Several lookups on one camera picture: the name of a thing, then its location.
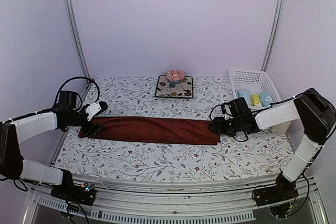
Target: metal frame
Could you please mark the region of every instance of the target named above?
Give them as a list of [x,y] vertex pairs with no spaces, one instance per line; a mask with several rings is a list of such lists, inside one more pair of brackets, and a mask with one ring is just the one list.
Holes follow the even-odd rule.
[[277,36],[277,31],[278,31],[278,26],[280,22],[280,16],[281,16],[281,11],[282,11],[282,6],[284,5],[284,1],[285,0],[277,0],[277,6],[275,9],[272,30],[271,30],[271,34],[268,40],[267,49],[266,49],[264,60],[263,60],[262,67],[261,67],[261,70],[264,72],[267,72],[268,65],[271,60],[271,55],[272,55],[272,51],[274,47],[274,42]]
[[[315,181],[310,177],[309,182],[309,201],[316,223],[328,224]],[[177,223],[177,220],[182,220],[182,222],[184,220],[184,223],[193,223],[192,220],[196,219],[216,220],[225,216],[241,216],[249,211],[268,208],[285,202],[257,207],[251,199],[251,192],[256,186],[265,185],[265,182],[245,184],[244,181],[237,180],[235,185],[227,185],[227,182],[222,182],[222,187],[212,187],[210,184],[207,183],[207,191],[169,191],[167,189],[165,193],[163,193],[163,190],[139,192],[135,186],[132,190],[130,188],[128,190],[122,190],[121,188],[105,189],[98,186],[94,206],[83,207],[89,218],[113,223],[125,223],[126,218],[142,220],[143,223],[144,219],[155,221],[151,223],[160,223],[157,220],[161,220],[161,223]],[[297,188],[299,198],[304,198],[308,189],[306,181],[299,179]],[[32,189],[31,193],[33,196],[23,221],[24,224],[31,224],[37,204],[65,211],[64,201],[52,198],[50,188],[38,186]]]
[[170,194],[171,192],[184,193],[206,193],[223,190],[237,190],[254,186],[257,184],[273,185],[277,175],[260,176],[245,179],[234,179],[215,182],[182,182],[182,183],[157,183],[157,182],[136,182],[128,180],[104,179],[85,175],[72,175],[76,184],[90,182],[98,188],[106,190],[136,191],[139,193],[160,193]]
[[79,38],[79,33],[78,33],[77,24],[75,20],[75,13],[74,13],[74,7],[72,5],[72,0],[64,0],[64,1],[65,1],[65,6],[66,6],[67,13],[68,13],[68,17],[69,17],[72,36],[73,36],[75,46],[76,46],[77,56],[79,59],[80,66],[82,68],[82,72],[84,76],[90,78],[89,69],[88,69],[88,66],[87,66],[87,63],[84,57],[83,48],[82,48],[80,38]]

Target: black cable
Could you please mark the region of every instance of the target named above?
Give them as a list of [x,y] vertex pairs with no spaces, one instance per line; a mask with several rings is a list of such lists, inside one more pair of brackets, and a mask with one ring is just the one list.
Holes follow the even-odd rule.
[[236,138],[235,138],[235,136],[231,136],[234,140],[236,140],[237,142],[239,142],[239,143],[243,143],[243,142],[247,142],[247,140],[248,140],[248,135],[247,135],[247,133],[246,132],[244,132],[244,134],[245,134],[245,139],[244,140],[242,140],[242,141],[240,141],[240,140],[237,140]]
[[261,111],[264,111],[264,110],[269,110],[271,107],[267,107],[267,108],[264,108],[264,109],[261,109],[261,110],[256,110],[256,111],[252,111],[252,114],[254,114],[254,115],[256,115],[256,114],[258,114],[259,112],[261,112]]
[[304,173],[302,173],[302,176],[303,176],[303,178],[307,181],[307,186],[308,186],[308,189],[307,189],[307,195],[306,195],[306,197],[304,198],[304,201],[303,201],[303,203],[301,204],[301,206],[300,206],[295,212],[293,212],[293,213],[289,213],[289,215],[288,215],[287,217],[293,216],[293,215],[295,215],[298,211],[300,211],[301,208],[302,208],[302,207],[304,206],[304,204],[306,203],[308,197],[309,197],[309,190],[310,190],[309,180],[308,180],[307,177],[304,175]]
[[301,95],[301,94],[313,95],[315,97],[318,97],[318,98],[321,98],[321,99],[325,100],[325,102],[327,102],[330,105],[330,107],[332,108],[332,110],[336,113],[336,108],[327,98],[325,98],[321,95],[315,94],[315,93],[311,93],[311,92],[303,92],[303,93],[300,93],[300,94],[296,95],[296,97]]
[[78,98],[80,100],[80,105],[74,111],[79,111],[83,107],[83,100],[82,100],[82,97],[79,95],[79,93],[77,93],[77,92],[75,92],[75,93],[76,93],[76,96],[78,96]]
[[72,224],[76,224],[76,223],[72,220],[73,217],[70,216],[69,206],[70,206],[71,204],[70,204],[69,201],[67,201],[67,200],[66,200],[65,202],[66,202],[66,204],[68,205],[68,207],[67,207],[68,220],[70,220],[70,222],[71,222]]
[[221,105],[221,104],[218,104],[218,105],[216,105],[216,106],[214,106],[214,107],[212,108],[212,110],[211,110],[211,112],[210,112],[210,115],[209,115],[209,118],[210,118],[211,121],[214,121],[214,120],[211,118],[212,113],[214,112],[215,108],[217,108],[217,107],[219,107],[219,106],[222,106],[222,105]]
[[270,103],[269,105],[272,107],[273,105],[278,105],[278,104],[282,104],[282,103],[284,103],[284,102],[289,102],[289,101],[291,101],[291,100],[293,100],[293,99],[294,99],[294,97],[291,97],[291,98],[282,100],[282,101],[280,101],[280,102],[272,102],[272,103]]
[[16,184],[16,180],[15,180],[15,179],[13,180],[14,186],[15,186],[17,189],[19,189],[20,191],[28,191],[28,187],[26,186],[26,184],[23,183],[21,180],[19,180],[19,182],[23,185],[24,188],[19,187],[19,186]]
[[89,81],[90,83],[93,83],[93,84],[97,87],[97,99],[96,99],[95,102],[98,102],[99,97],[100,97],[100,89],[99,89],[98,84],[97,84],[95,81],[93,81],[92,79],[88,78],[88,77],[84,77],[84,76],[76,76],[76,77],[72,77],[72,78],[66,80],[66,81],[61,85],[61,87],[59,87],[59,89],[58,89],[58,91],[57,91],[57,93],[56,93],[55,100],[54,100],[54,105],[53,105],[52,107],[55,107],[55,105],[56,105],[56,103],[57,103],[58,96],[59,96],[60,92],[62,91],[63,87],[64,87],[68,82],[70,82],[70,81],[72,81],[72,80],[78,80],[78,79],[87,80],[87,81]]
[[[49,185],[49,184],[46,184],[46,183],[43,183],[43,185],[49,186],[49,187],[51,187],[52,189],[54,188],[52,185]],[[58,190],[61,194],[63,194],[65,197],[67,197],[69,201],[72,201],[72,202],[76,203],[76,205],[80,208],[80,210],[82,210],[82,212],[83,212],[83,214],[84,214],[84,216],[85,216],[86,223],[87,223],[87,224],[90,224],[88,215],[86,214],[86,212],[85,212],[84,208],[82,207],[82,205],[81,205],[80,203],[78,203],[76,200],[74,200],[72,197],[70,197],[67,193],[65,193],[64,191],[62,191],[61,189],[57,188],[57,190]]]

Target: white backdrop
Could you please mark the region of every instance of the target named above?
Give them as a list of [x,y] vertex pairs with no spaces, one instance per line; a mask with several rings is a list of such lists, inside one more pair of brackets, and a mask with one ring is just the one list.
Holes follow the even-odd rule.
[[72,0],[90,73],[260,69],[276,0]]

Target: wire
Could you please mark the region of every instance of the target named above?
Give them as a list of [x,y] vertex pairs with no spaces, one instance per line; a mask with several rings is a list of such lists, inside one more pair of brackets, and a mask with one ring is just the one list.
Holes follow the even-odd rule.
[[90,79],[90,78],[88,78],[88,77],[84,77],[84,76],[76,76],[76,77],[72,77],[72,78],[66,80],[66,81],[61,85],[61,87],[59,87],[59,89],[58,89],[58,91],[57,91],[57,93],[56,93],[55,100],[54,100],[54,105],[52,106],[53,108],[55,107],[55,105],[56,105],[56,103],[57,103],[58,96],[59,96],[60,92],[62,91],[63,87],[64,87],[67,83],[69,83],[70,81],[78,80],[78,79],[87,80],[87,81],[89,81],[90,83],[93,83],[93,84],[96,86],[96,88],[97,88],[97,99],[95,100],[95,102],[98,102],[99,97],[100,97],[100,89],[99,89],[98,84],[97,84],[94,80],[92,80],[92,79]]
[[28,191],[28,187],[26,186],[26,184],[23,183],[21,180],[19,180],[19,182],[21,183],[21,185],[23,185],[24,188],[19,187],[19,186],[16,184],[16,180],[15,180],[15,179],[13,180],[14,186],[15,186],[17,189],[19,189],[20,191]]
[[242,140],[242,141],[237,140],[237,139],[235,138],[235,136],[233,136],[233,135],[231,135],[231,137],[232,137],[234,140],[236,140],[237,142],[239,142],[239,143],[243,143],[243,142],[247,142],[247,140],[248,140],[248,135],[247,135],[247,133],[244,132],[244,134],[245,134],[245,139]]
[[258,114],[259,112],[261,112],[261,111],[264,111],[264,110],[269,110],[271,107],[267,107],[267,108],[264,108],[264,109],[261,109],[261,110],[256,110],[256,111],[252,111],[252,114],[254,114],[254,115],[256,115],[256,114]]
[[327,102],[330,105],[330,107],[332,107],[332,110],[336,113],[336,109],[335,109],[334,105],[327,98],[325,98],[325,97],[323,97],[319,94],[315,94],[315,93],[311,93],[311,92],[303,92],[303,93],[300,93],[300,94],[296,95],[296,97],[301,95],[301,94],[313,95],[315,97],[318,97],[318,98],[321,98],[321,99],[325,100],[325,102]]
[[75,93],[76,93],[76,96],[78,96],[78,98],[80,100],[80,105],[74,111],[79,111],[83,107],[83,100],[82,100],[82,97],[79,95],[79,93],[77,93],[77,92],[75,92]]
[[76,223],[72,220],[72,218],[73,218],[74,216],[73,216],[73,217],[70,216],[69,206],[72,206],[72,205],[69,203],[68,200],[66,200],[65,202],[66,202],[66,204],[68,205],[68,207],[67,207],[68,220],[70,220],[70,222],[71,222],[72,224],[76,224]]
[[266,189],[270,190],[268,187],[263,186],[263,185],[256,186],[256,187],[253,189],[252,193],[251,193],[251,198],[252,198],[254,201],[256,200],[256,198],[254,197],[254,192],[255,192],[255,190],[256,190],[257,188],[259,188],[259,187],[265,187]]
[[212,110],[211,110],[211,112],[210,112],[210,115],[209,115],[209,118],[210,118],[211,121],[214,121],[214,120],[211,118],[212,113],[214,112],[215,108],[217,108],[217,107],[219,107],[219,106],[221,106],[221,104],[218,104],[218,105],[216,105],[216,106],[214,106],[214,107],[212,108]]
[[295,212],[290,213],[287,217],[293,216],[293,215],[295,215],[298,211],[300,211],[301,208],[302,208],[302,207],[304,206],[304,204],[306,203],[308,197],[309,197],[310,183],[309,183],[309,180],[307,179],[307,177],[304,175],[304,173],[302,173],[302,176],[303,176],[303,178],[304,178],[304,179],[306,180],[306,182],[307,182],[307,186],[308,186],[308,189],[307,189],[307,195],[306,195],[306,197],[304,198],[304,201],[303,201],[302,205],[301,205]]
[[282,104],[282,103],[284,103],[284,102],[289,102],[289,101],[293,100],[295,97],[291,97],[291,98],[282,100],[282,101],[280,101],[280,102],[272,102],[272,103],[270,103],[269,105],[272,107],[273,105],[278,105],[278,104]]
[[73,198],[71,198],[69,195],[67,195],[65,192],[63,192],[63,191],[61,191],[61,190],[60,190],[60,192],[61,192],[64,196],[66,196],[70,201],[76,203],[76,205],[79,206],[80,210],[82,210],[82,212],[83,212],[83,214],[84,214],[84,216],[85,216],[86,223],[87,223],[87,224],[90,224],[88,215],[86,214],[86,212],[85,212],[84,208],[82,207],[82,205],[81,205],[80,203],[78,203],[76,200],[74,200]]

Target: white wall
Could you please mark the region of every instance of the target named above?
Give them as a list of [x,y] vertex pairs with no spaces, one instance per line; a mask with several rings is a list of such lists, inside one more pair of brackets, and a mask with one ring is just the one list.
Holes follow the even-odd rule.
[[276,0],[73,0],[93,76],[260,69]]
[[[0,0],[0,121],[49,108],[59,86],[82,75],[64,0]],[[82,92],[84,83],[77,85]],[[60,137],[46,133],[22,144],[22,154],[49,164]],[[0,182],[0,223],[18,224],[27,193]]]
[[[314,87],[336,105],[336,0],[285,0],[268,70],[282,96]],[[296,148],[300,123],[288,137]],[[330,223],[336,219],[336,135],[312,166]]]

